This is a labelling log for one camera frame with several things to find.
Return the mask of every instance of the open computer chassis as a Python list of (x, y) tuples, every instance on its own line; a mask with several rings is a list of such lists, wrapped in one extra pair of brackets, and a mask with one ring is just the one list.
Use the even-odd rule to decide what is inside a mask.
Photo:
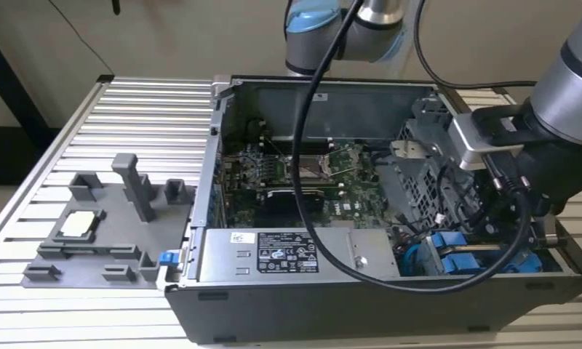
[[(248, 76), (213, 84), (189, 248), (165, 287), (188, 338), (491, 332), (539, 305), (575, 297), (582, 250), (559, 223), (562, 246), (538, 249), (531, 235), (520, 256), (534, 257), (531, 269), (515, 263), (455, 294), (391, 292), (333, 268), (301, 228), (290, 193), (289, 141), (305, 86), (305, 79)], [(484, 171), (456, 166), (447, 128), (465, 111), (456, 93), (427, 83), (325, 80), (313, 97), (300, 176), (318, 236), (348, 266), (397, 285), (435, 288), (475, 272), (456, 262), (448, 268), (428, 246), (431, 234), (455, 234), (469, 245), (508, 241), (508, 217), (469, 224), (492, 189)], [(475, 268), (495, 256), (475, 254)]]

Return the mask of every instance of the power supply label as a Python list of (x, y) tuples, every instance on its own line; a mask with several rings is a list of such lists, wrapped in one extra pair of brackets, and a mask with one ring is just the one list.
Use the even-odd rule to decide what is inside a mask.
[(308, 233), (258, 233), (261, 273), (317, 273), (317, 249)]

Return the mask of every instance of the motherboard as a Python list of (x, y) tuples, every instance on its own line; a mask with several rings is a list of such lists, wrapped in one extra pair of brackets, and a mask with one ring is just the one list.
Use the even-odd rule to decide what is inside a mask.
[[(226, 228), (302, 227), (292, 193), (289, 145), (262, 141), (222, 157)], [(357, 141), (328, 140), (302, 151), (302, 196), (317, 227), (391, 226), (388, 204), (364, 148)]]

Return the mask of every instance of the metal table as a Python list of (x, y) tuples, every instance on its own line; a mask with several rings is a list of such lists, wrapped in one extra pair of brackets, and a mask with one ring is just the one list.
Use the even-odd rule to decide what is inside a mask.
[[(512, 102), (489, 90), (459, 95), (472, 109)], [(75, 171), (95, 171), (102, 182), (118, 182), (109, 167), (111, 157), (129, 152), (138, 156), (137, 169), (152, 182), (181, 178), (196, 185), (209, 97), (209, 81), (114, 78), (94, 85), (0, 214), (1, 349), (197, 347), (185, 339), (160, 291), (23, 289), (19, 280), (70, 198), (65, 186)], [(582, 193), (559, 219), (582, 247)], [(260, 347), (576, 349), (582, 348), (582, 295), (564, 305), (534, 309), (498, 334), (280, 342)]]

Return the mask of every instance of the black power cord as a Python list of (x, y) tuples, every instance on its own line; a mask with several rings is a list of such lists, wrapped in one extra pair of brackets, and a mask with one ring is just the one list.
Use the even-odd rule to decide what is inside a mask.
[(423, 50), (420, 48), (420, 18), (423, 14), (424, 5), (427, 0), (420, 0), (416, 9), (416, 16), (413, 18), (413, 48), (416, 49), (417, 60), (423, 66), (424, 71), (427, 71), (431, 79), (441, 86), (448, 87), (451, 89), (488, 89), (492, 87), (531, 87), (536, 84), (535, 81), (500, 81), (500, 82), (489, 82), (485, 84), (453, 84), (452, 82), (447, 82), (443, 80), (437, 74), (435, 74), (431, 66), (427, 63), (427, 59), (424, 58)]
[(345, 275), (355, 278), (356, 280), (365, 282), (367, 284), (371, 284), (373, 286), (383, 287), (385, 289), (391, 289), (400, 292), (408, 292), (413, 294), (447, 294), (452, 292), (457, 292), (468, 287), (472, 287), (473, 285), (477, 285), (480, 282), (491, 278), (508, 264), (510, 260), (515, 256), (515, 254), (519, 251), (519, 248), (526, 241), (527, 233), (530, 229), (530, 206), (526, 200), (526, 196), (523, 195), (522, 190), (510, 190), (508, 194), (512, 197), (512, 200), (516, 203), (516, 209), (519, 212), (519, 222), (516, 226), (516, 234), (515, 238), (512, 240), (512, 243), (508, 246), (508, 249), (506, 250), (504, 254), (500, 256), (500, 258), (493, 262), (493, 264), (484, 269), (479, 274), (471, 276), (468, 279), (461, 281), (457, 284), (439, 287), (436, 289), (421, 289), (415, 287), (404, 287), (404, 286), (396, 286), (393, 284), (389, 284), (388, 282), (379, 280), (371, 276), (367, 276), (361, 274), (359, 271), (349, 268), (343, 262), (339, 261), (339, 259), (335, 257), (335, 255), (328, 251), (328, 248), (323, 244), (323, 241), (318, 239), (317, 232), (314, 230), (310, 216), (308, 215), (305, 204), (302, 201), (302, 192), (301, 192), (301, 181), (300, 181), (300, 144), (301, 144), (301, 138), (302, 138), (302, 128), (305, 126), (306, 122), (306, 116), (308, 116), (308, 110), (310, 108), (310, 101), (313, 97), (313, 93), (317, 90), (318, 87), (318, 81), (323, 78), (324, 72), (328, 69), (329, 63), (332, 62), (332, 58), (335, 56), (335, 53), (337, 51), (340, 41), (343, 40), (345, 36), (345, 32), (349, 29), (349, 26), (353, 22), (357, 10), (360, 9), (360, 6), (363, 4), (364, 0), (353, 0), (353, 3), (351, 4), (349, 11), (347, 12), (347, 15), (343, 20), (343, 24), (340, 26), (340, 29), (335, 35), (335, 38), (332, 40), (332, 43), (329, 45), (328, 51), (325, 52), (325, 55), (318, 63), (317, 69), (313, 73), (310, 83), (308, 84), (308, 90), (302, 97), (302, 102), (300, 105), (300, 108), (297, 109), (296, 113), (296, 123), (294, 123), (294, 129), (292, 133), (292, 152), (290, 152), (290, 175), (292, 175), (292, 190), (294, 193), (294, 199), (296, 199), (296, 205), (297, 205), (297, 211), (300, 212), (300, 217), (302, 224), (306, 227), (306, 232), (310, 238), (313, 239), (313, 243), (317, 247), (318, 252), (321, 253), (325, 260), (339, 269)]
[(51, 0), (47, 0), (49, 4), (53, 6), (53, 8), (55, 9), (55, 11), (58, 12), (59, 16), (62, 17), (62, 19), (65, 20), (66, 24), (69, 25), (69, 27), (73, 30), (73, 33), (75, 33), (77, 38), (79, 39), (81, 43), (87, 47), (87, 49), (90, 50), (90, 52), (93, 53), (94, 56), (97, 56), (98, 60), (101, 61), (102, 65), (105, 65), (105, 68), (109, 70), (109, 72), (111, 73), (111, 75), (114, 75), (114, 71), (111, 70), (111, 68), (109, 68), (109, 65), (106, 64), (106, 62), (103, 61), (103, 59), (101, 58), (101, 56), (97, 54), (97, 51), (94, 51), (94, 49), (90, 47), (90, 45), (86, 43), (86, 40), (83, 40), (83, 38), (79, 35), (79, 32), (75, 29), (75, 26), (70, 23), (70, 20), (66, 18), (65, 14), (62, 13), (62, 11), (59, 10), (59, 7), (55, 6), (54, 2)]
[(286, 0), (286, 7), (284, 8), (284, 20), (281, 22), (281, 33), (284, 34), (284, 41), (286, 41), (286, 20), (290, 11), (292, 0)]

